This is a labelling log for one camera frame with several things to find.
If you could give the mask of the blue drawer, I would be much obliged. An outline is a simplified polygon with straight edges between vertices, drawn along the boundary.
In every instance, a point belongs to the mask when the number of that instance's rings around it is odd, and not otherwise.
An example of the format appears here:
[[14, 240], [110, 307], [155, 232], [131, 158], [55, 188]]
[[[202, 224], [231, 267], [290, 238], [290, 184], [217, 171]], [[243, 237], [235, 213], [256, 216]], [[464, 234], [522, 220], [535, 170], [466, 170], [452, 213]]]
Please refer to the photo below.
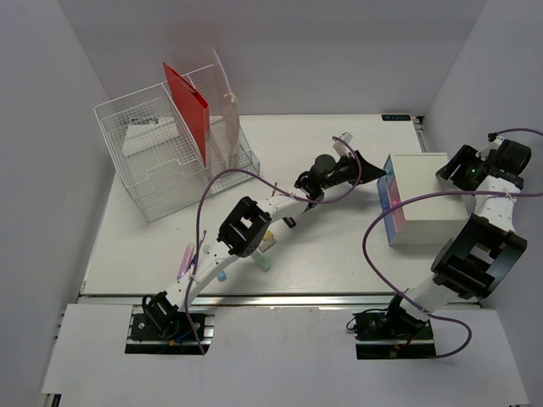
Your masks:
[[[378, 188], [378, 196], [380, 200], [381, 209], [383, 212], [385, 212], [386, 210], [392, 207], [392, 200], [389, 196], [389, 187], [395, 180], [394, 166], [393, 166], [390, 155], [387, 157], [385, 161], [383, 170], [385, 171], [385, 176], [381, 177], [377, 181], [377, 188]], [[385, 215], [383, 218], [383, 222], [384, 222], [388, 244], [391, 245], [396, 235], [394, 215], [392, 213]]]

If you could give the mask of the grey eraser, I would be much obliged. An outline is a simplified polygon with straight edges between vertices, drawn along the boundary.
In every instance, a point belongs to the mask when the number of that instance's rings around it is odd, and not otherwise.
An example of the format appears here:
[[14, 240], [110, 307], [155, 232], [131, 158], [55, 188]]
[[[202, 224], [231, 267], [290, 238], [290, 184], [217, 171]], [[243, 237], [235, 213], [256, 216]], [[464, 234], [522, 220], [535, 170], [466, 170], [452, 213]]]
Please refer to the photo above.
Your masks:
[[274, 237], [270, 237], [267, 240], [263, 240], [261, 245], [259, 246], [259, 250], [264, 253], [267, 250], [269, 250], [271, 247], [273, 247], [276, 244], [276, 239]]

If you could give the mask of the clear document sleeve with papers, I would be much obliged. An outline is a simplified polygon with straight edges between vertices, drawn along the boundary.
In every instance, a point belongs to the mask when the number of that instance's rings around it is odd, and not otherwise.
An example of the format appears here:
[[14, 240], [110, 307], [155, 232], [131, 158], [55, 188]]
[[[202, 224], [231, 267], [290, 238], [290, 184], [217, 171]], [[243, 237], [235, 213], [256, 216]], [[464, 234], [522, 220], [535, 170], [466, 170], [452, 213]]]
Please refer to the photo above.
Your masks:
[[213, 122], [211, 130], [218, 147], [218, 156], [225, 169], [238, 168], [238, 150], [240, 146], [240, 117], [238, 99], [233, 93], [226, 72], [217, 51], [213, 48], [214, 67], [216, 70], [217, 95], [221, 105], [220, 118]]

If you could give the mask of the red plastic folder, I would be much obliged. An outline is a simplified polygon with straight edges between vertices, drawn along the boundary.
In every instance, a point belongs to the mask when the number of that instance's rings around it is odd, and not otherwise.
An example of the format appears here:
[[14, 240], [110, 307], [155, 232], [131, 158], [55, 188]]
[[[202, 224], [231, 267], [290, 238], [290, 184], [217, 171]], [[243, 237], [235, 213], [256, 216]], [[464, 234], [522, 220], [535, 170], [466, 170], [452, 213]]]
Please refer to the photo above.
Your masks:
[[184, 119], [199, 149], [203, 165], [210, 163], [210, 115], [209, 104], [199, 91], [166, 62], [163, 63], [171, 98]]

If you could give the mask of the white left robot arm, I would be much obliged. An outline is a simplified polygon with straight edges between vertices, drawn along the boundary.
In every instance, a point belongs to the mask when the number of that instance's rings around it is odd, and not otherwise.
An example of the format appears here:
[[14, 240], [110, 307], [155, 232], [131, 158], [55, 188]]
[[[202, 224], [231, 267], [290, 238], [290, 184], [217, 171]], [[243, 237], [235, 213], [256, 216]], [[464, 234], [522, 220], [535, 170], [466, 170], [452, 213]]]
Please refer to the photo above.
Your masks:
[[271, 224], [293, 218], [322, 203], [324, 192], [330, 187], [344, 183], [357, 187], [384, 175], [383, 169], [368, 163], [359, 151], [345, 153], [338, 160], [322, 154], [294, 183], [305, 194], [304, 198], [289, 192], [260, 201], [241, 198], [221, 223], [216, 242], [209, 248], [194, 251], [193, 268], [179, 275], [173, 286], [143, 299], [143, 313], [150, 328], [159, 337], [174, 336], [181, 325], [179, 313], [188, 309], [223, 269], [255, 252]]

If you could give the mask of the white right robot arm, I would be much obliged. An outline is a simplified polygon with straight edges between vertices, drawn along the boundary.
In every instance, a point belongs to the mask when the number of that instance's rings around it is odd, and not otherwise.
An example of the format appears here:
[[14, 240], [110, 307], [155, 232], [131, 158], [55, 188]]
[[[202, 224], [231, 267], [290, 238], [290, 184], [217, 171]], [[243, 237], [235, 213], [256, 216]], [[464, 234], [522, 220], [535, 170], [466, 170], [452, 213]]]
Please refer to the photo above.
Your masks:
[[527, 248], [514, 229], [515, 194], [531, 158], [529, 147], [495, 137], [478, 151], [463, 146], [436, 175], [462, 191], [475, 192], [467, 223], [440, 250], [433, 274], [397, 295], [383, 317], [384, 330], [395, 338], [421, 326], [429, 314], [459, 298], [486, 298], [501, 283]]

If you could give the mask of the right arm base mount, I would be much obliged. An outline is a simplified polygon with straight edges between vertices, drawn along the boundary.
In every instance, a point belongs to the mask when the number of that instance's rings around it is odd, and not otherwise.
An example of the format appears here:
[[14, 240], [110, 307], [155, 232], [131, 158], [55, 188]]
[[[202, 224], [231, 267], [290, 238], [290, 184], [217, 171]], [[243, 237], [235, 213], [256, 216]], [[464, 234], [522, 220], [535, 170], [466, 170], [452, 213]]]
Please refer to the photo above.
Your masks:
[[365, 309], [346, 323], [347, 332], [355, 335], [357, 359], [418, 360], [437, 355], [430, 322], [408, 315], [401, 300], [395, 295], [386, 309]]

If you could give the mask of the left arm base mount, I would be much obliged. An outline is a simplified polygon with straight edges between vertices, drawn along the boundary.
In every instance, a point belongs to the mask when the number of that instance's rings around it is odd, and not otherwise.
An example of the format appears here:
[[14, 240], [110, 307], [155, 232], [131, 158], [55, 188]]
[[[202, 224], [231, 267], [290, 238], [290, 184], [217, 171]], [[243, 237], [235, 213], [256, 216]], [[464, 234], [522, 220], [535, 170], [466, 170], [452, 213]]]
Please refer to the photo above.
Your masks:
[[166, 293], [146, 295], [132, 310], [125, 353], [203, 355], [213, 336], [214, 316], [202, 313], [187, 317], [170, 304]]

